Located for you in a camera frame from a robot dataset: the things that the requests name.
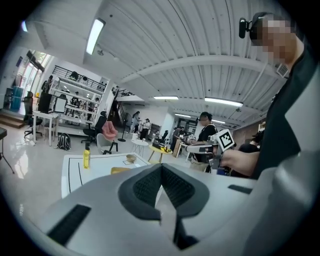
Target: yellow bottle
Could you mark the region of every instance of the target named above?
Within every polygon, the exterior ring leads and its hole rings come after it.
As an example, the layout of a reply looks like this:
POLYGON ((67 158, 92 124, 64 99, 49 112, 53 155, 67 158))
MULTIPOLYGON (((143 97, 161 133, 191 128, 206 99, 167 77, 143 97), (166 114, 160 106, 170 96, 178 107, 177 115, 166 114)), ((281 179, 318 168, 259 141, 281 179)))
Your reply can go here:
POLYGON ((83 152, 83 168, 90 169, 90 144, 85 144, 85 150, 83 152))

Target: black backpack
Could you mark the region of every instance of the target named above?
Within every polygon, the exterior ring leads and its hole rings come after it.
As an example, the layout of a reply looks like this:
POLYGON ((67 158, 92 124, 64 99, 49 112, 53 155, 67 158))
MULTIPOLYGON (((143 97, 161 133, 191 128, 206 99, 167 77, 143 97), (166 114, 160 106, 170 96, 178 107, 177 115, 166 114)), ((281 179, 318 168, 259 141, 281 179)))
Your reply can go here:
POLYGON ((58 144, 56 145, 56 147, 61 150, 70 151, 71 150, 71 139, 70 139, 69 134, 61 133, 59 135, 58 144))

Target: hand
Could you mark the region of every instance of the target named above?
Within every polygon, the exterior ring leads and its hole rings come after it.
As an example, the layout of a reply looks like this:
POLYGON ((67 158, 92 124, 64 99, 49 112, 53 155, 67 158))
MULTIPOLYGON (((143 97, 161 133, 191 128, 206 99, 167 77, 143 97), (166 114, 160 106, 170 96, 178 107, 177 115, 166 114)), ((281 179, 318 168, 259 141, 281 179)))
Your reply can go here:
POLYGON ((228 149, 223 153, 220 165, 230 167, 246 176, 251 176, 256 167, 259 152, 243 153, 238 150, 228 149))

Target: round table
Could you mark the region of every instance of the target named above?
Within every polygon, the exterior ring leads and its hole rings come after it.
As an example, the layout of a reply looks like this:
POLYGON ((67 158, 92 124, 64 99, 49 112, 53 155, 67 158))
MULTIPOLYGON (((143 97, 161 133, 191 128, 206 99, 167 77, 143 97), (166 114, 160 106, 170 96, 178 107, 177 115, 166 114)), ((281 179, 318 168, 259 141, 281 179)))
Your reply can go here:
POLYGON ((150 162, 150 159, 152 158, 154 152, 158 152, 158 153, 161 154, 160 155, 160 159, 159 159, 160 164, 161 164, 161 161, 162 161, 162 155, 163 154, 172 154, 172 152, 164 152, 161 149, 152 146, 152 144, 149 145, 149 148, 152 150, 152 154, 150 155, 148 162, 150 162))
POLYGON ((131 140, 132 143, 134 144, 132 146, 131 152, 139 153, 139 156, 143 157, 144 156, 144 148, 145 146, 148 146, 148 142, 142 141, 140 139, 136 140, 131 140))

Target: ceiling light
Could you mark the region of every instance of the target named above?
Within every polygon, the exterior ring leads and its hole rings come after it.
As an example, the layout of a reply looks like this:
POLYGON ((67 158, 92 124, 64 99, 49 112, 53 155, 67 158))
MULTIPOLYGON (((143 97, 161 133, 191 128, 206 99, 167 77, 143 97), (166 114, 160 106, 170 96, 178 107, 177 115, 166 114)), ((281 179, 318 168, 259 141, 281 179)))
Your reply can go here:
POLYGON ((226 99, 221 99, 221 98, 205 97, 204 100, 206 102, 221 103, 221 104, 231 105, 231 106, 235 106, 235 107, 239 107, 239 108, 241 108, 244 105, 242 102, 226 100, 226 99))
POLYGON ((26 21, 25 21, 25 20, 21 22, 21 28, 22 28, 22 30, 23 30, 24 32, 28 32, 28 30, 27 30, 27 25, 26 25, 26 21))
POLYGON ((177 96, 154 96, 156 100, 179 100, 177 96))
POLYGON ((226 122, 224 122, 224 121, 219 121, 219 120, 214 120, 214 119, 212 119, 212 121, 213 122, 216 122, 216 123, 220 123, 220 124, 225 124, 226 122))
POLYGON ((185 114, 175 114, 175 115, 179 117, 184 117, 184 118, 191 118, 190 115, 185 115, 185 114))
POLYGON ((92 53, 94 52, 98 37, 105 24, 106 23, 100 18, 94 20, 93 26, 90 31, 88 43, 86 45, 86 52, 88 54, 92 55, 92 53))

